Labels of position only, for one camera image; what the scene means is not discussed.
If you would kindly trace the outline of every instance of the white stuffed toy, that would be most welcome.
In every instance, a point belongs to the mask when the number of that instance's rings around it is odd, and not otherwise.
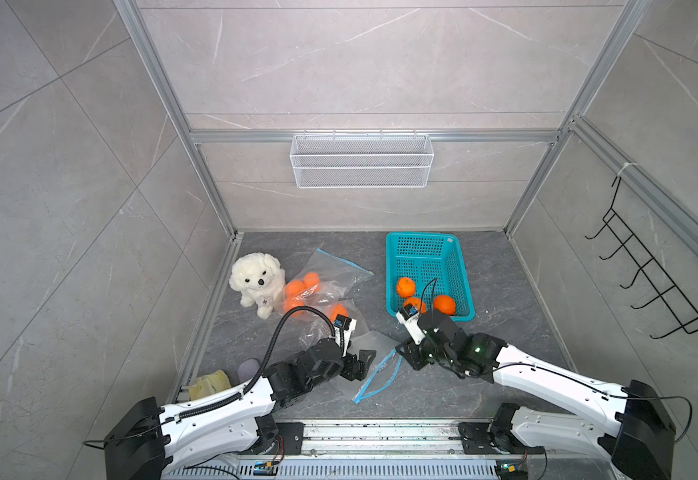
[[[248,254],[231,266],[229,286],[242,293],[240,305],[258,305],[258,316],[266,319],[275,305],[275,298],[285,288],[285,270],[280,260],[269,254]]]

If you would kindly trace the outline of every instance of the white wire basket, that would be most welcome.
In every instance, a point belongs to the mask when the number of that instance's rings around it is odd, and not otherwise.
[[[299,188],[426,187],[433,159],[425,134],[298,134],[291,144]]]

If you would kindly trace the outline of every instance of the metal rail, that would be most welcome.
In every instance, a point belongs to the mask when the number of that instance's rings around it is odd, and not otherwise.
[[[614,172],[620,172],[629,188],[698,256],[698,219],[585,118],[576,116],[571,125],[576,136]]]
[[[624,5],[621,14],[618,16],[618,20],[615,21],[613,30],[602,46],[597,60],[594,62],[588,75],[586,75],[581,89],[578,91],[578,94],[575,95],[573,104],[562,120],[560,126],[562,133],[560,134],[559,141],[546,150],[546,154],[543,156],[536,171],[530,178],[527,187],[525,187],[525,191],[522,196],[519,197],[517,206],[514,207],[514,211],[509,215],[507,225],[504,227],[504,231],[507,232],[509,236],[514,235],[515,230],[517,230],[517,225],[523,220],[523,217],[530,208],[530,204],[533,199],[536,198],[538,191],[541,190],[541,186],[548,172],[552,169],[555,161],[565,148],[565,144],[570,138],[570,122],[573,120],[573,117],[575,115],[584,114],[588,109],[597,91],[602,87],[605,77],[608,76],[615,61],[618,60],[626,43],[632,37],[632,33],[637,29],[637,26],[642,20],[642,16],[648,10],[651,3],[652,0],[628,0]]]
[[[173,91],[170,81],[168,80],[168,75],[162,67],[160,57],[157,54],[152,38],[144,25],[141,11],[138,6],[136,6],[134,0],[114,0],[114,4],[120,12],[120,17],[123,19],[128,33],[130,33],[130,37],[146,67],[146,71],[149,73],[150,78],[152,78],[152,83],[155,85],[157,94],[160,96],[160,100],[162,100],[162,104],[168,112],[168,116],[175,127],[175,131],[179,135],[179,139],[181,139],[181,143],[184,145],[184,149],[186,149],[186,153],[189,155],[191,164],[200,177],[202,187],[205,187],[205,192],[210,198],[213,210],[215,210],[216,215],[219,217],[219,221],[224,227],[227,236],[229,238],[234,238],[235,227],[231,222],[229,211],[224,205],[224,200],[221,199],[219,188],[216,186],[211,176],[208,164],[202,157],[197,145],[191,141],[189,137],[189,122],[187,122],[184,112],[181,110],[179,99],[176,97],[175,91]]]
[[[426,134],[431,141],[557,141],[560,132],[550,128],[511,129],[380,129],[380,130],[194,130],[189,134],[197,144],[227,142],[287,142],[298,134],[316,135],[385,135]]]

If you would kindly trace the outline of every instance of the clear plastic bag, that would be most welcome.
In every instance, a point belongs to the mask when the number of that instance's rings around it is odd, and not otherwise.
[[[329,306],[343,299],[357,283],[373,276],[349,260],[326,254],[317,249],[304,268],[285,285],[275,300],[275,310],[281,314],[294,306]]]
[[[337,313],[348,316],[357,321],[354,332],[349,340],[363,336],[370,331],[362,313],[354,305],[353,300],[340,300],[338,302],[325,303],[315,306],[317,310],[323,312],[328,318],[333,320]],[[280,335],[277,337],[277,353],[272,357],[273,361],[280,361],[287,356],[306,350],[317,343],[319,339],[333,336],[325,325],[325,321],[311,312],[296,312],[294,316],[285,322]]]
[[[353,337],[349,353],[359,355],[360,350],[375,350],[376,357],[371,362],[363,381],[350,382],[338,376],[331,380],[331,384],[351,398],[354,403],[376,395],[391,385],[397,377],[402,363],[402,357],[395,350],[398,344],[398,341],[376,331]]]

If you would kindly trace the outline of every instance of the orange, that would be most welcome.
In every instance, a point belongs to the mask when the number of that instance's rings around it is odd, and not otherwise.
[[[306,285],[300,280],[291,280],[290,283],[285,285],[286,296],[296,296],[304,290],[306,290]]]
[[[409,298],[416,294],[416,283],[406,276],[397,281],[397,295],[402,298]]]
[[[432,306],[444,313],[445,315],[455,315],[456,314],[456,301],[453,300],[451,296],[448,295],[438,295]]]
[[[329,315],[329,317],[331,318],[331,321],[335,322],[336,318],[339,315],[349,316],[349,312],[347,312],[346,308],[340,303],[333,307],[333,310],[331,310],[331,314]]]
[[[303,300],[298,300],[298,299],[295,299],[295,298],[289,298],[289,299],[287,299],[287,300],[285,301],[285,303],[283,304],[282,309],[283,309],[285,312],[288,312],[290,309],[292,309],[292,308],[294,308],[294,307],[297,307],[297,306],[301,306],[301,305],[305,305],[305,303],[304,303]],[[296,312],[296,313],[294,313],[292,316],[299,316],[299,315],[301,315],[302,313],[303,313],[303,312]]]
[[[422,302],[421,299],[418,298],[417,296],[412,296],[411,298],[405,300],[405,302],[403,303],[403,306],[405,306],[405,305],[413,305],[421,313],[427,312],[427,304]]]
[[[304,287],[312,293],[320,291],[320,276],[316,272],[304,275]]]
[[[304,275],[304,286],[306,288],[312,288],[318,283],[320,283],[320,276],[316,272],[309,272]]]

